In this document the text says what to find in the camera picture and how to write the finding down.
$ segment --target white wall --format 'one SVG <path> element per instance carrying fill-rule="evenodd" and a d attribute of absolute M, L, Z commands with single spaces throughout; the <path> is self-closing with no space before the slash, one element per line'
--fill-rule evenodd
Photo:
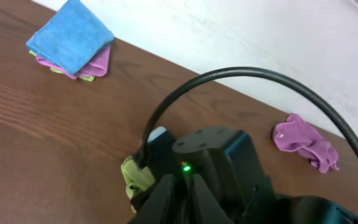
<path fill-rule="evenodd" d="M 65 0 L 35 0 L 54 10 Z M 304 83 L 358 134 L 358 9 L 349 0 L 83 0 L 122 40 L 197 73 L 263 67 Z M 220 80 L 339 134 L 309 101 L 254 78 Z"/>

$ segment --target blue cloth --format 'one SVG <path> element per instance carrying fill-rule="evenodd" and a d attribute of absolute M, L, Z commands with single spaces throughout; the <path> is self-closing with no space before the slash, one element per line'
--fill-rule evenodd
<path fill-rule="evenodd" d="M 106 26 L 79 0 L 69 0 L 26 46 L 74 75 L 113 38 Z"/>

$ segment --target black cable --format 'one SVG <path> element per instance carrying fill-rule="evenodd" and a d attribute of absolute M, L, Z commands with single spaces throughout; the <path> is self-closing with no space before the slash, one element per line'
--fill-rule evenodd
<path fill-rule="evenodd" d="M 267 80 L 275 81 L 285 85 L 292 90 L 295 90 L 299 94 L 303 95 L 305 98 L 309 99 L 314 103 L 318 108 L 320 108 L 337 126 L 337 128 L 342 132 L 348 141 L 349 145 L 355 152 L 358 158 L 358 138 L 354 134 L 353 130 L 349 127 L 346 121 L 339 115 L 334 108 L 329 105 L 325 100 L 323 100 L 315 92 L 311 91 L 309 88 L 303 84 L 295 81 L 292 78 L 286 77 L 280 73 L 273 72 L 263 68 L 253 68 L 253 67 L 232 67 L 232 68 L 222 68 L 212 72 L 207 72 L 182 84 L 175 91 L 170 93 L 157 107 L 153 115 L 150 117 L 149 122 L 147 122 L 144 133 L 143 133 L 143 145 L 139 150 L 140 162 L 139 167 L 143 169 L 146 166 L 148 154 L 147 154 L 147 139 L 149 138 L 150 133 L 153 131 L 153 128 L 158 121 L 162 113 L 180 96 L 188 92 L 194 87 L 202 85 L 211 80 L 218 78 L 226 77 L 257 77 L 264 78 Z"/>

